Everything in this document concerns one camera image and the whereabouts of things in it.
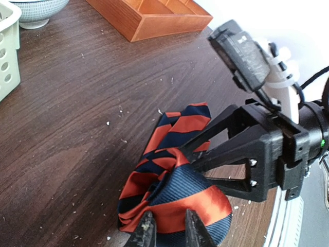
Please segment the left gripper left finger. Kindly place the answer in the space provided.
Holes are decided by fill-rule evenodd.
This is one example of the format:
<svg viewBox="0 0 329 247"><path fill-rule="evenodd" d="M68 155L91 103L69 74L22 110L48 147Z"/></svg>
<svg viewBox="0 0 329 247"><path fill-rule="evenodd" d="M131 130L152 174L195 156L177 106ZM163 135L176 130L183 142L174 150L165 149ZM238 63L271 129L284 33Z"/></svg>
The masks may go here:
<svg viewBox="0 0 329 247"><path fill-rule="evenodd" d="M157 225L151 211L146 211L124 247L155 247Z"/></svg>

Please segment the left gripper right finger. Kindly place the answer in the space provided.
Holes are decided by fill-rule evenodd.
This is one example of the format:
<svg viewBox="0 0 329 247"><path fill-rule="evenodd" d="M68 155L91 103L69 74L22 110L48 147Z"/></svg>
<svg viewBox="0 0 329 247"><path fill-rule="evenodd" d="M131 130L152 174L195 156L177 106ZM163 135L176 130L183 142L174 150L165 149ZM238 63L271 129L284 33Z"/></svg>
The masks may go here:
<svg viewBox="0 0 329 247"><path fill-rule="evenodd" d="M185 218L187 247L216 247L196 211L187 209Z"/></svg>

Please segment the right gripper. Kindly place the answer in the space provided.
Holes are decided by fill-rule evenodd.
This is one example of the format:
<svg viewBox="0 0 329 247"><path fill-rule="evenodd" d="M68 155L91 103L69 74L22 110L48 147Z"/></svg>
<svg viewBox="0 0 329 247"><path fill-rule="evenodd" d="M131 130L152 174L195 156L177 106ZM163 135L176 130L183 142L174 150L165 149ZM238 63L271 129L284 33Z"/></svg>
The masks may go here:
<svg viewBox="0 0 329 247"><path fill-rule="evenodd" d="M224 130L227 141L201 157L193 153ZM308 166L328 150L328 113L321 102L307 102L294 123L249 99L230 105L179 150L227 196L263 202L279 186L289 201L300 195Z"/></svg>

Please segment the red navy striped tie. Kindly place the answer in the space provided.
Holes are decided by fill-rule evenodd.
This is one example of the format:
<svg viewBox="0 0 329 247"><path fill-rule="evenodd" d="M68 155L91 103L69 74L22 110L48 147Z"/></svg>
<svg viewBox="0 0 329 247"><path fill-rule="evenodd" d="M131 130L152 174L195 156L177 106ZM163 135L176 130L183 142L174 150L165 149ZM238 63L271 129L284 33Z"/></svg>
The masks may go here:
<svg viewBox="0 0 329 247"><path fill-rule="evenodd" d="M178 150L210 120L205 102L162 114L120 195L120 231L132 233L142 215L150 211L157 225L157 245L184 246L186 210L191 209L200 216L214 243L223 242L231 227L231 204Z"/></svg>

